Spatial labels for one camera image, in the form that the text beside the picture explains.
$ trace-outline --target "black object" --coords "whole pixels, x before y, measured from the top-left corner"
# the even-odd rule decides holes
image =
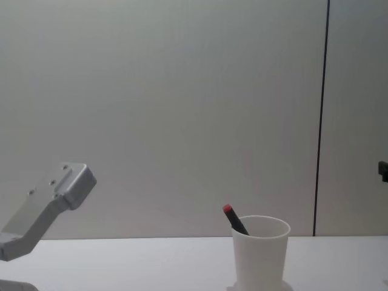
[[[383,182],[388,182],[388,162],[378,162],[378,174],[383,177]]]
[[[235,211],[233,210],[232,206],[230,206],[230,204],[226,204],[222,209],[226,217],[228,217],[230,224],[232,225],[234,230],[236,230],[239,233],[242,233],[243,235],[249,235],[243,223],[238,218],[238,216],[236,215]]]

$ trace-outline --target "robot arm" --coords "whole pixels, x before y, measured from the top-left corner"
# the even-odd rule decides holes
[[[39,291],[34,285],[25,282],[0,280],[0,291]]]
[[[10,261],[30,253],[56,217],[77,209],[95,184],[85,164],[63,163],[50,171],[0,232],[0,259]]]

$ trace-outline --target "cup rim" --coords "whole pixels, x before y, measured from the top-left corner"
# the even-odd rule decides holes
[[[253,236],[253,235],[245,235],[241,232],[238,232],[236,231],[235,229],[232,228],[232,231],[237,233],[238,235],[241,235],[241,236],[244,236],[246,238],[249,238],[249,239],[277,239],[277,238],[283,238],[285,236],[288,236],[289,233],[291,232],[291,226],[286,223],[284,220],[281,220],[279,218],[276,218],[276,217],[272,217],[272,216],[266,216],[266,215],[245,215],[245,216],[241,216],[239,217],[240,219],[242,218],[248,218],[248,217],[260,217],[260,218],[270,218],[272,220],[276,220],[276,221],[279,221],[283,224],[286,225],[287,227],[287,231],[285,233],[283,233],[282,235],[277,235],[277,236]]]

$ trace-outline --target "plastic cup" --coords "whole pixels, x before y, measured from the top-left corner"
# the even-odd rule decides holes
[[[232,229],[239,291],[280,291],[291,227],[269,216],[240,220],[249,235]]]

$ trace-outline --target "black vertical line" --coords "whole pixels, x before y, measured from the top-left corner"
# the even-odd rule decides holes
[[[321,89],[321,109],[319,111],[318,153],[316,155],[313,236],[315,236],[315,230],[316,230],[316,208],[317,208],[317,201],[318,201],[319,158],[321,156],[322,112],[323,112],[323,96],[324,96],[324,92],[325,92],[327,36],[329,34],[329,14],[330,14],[330,0],[327,0],[325,48],[324,48],[324,54],[323,54],[323,72],[322,72],[322,89]]]

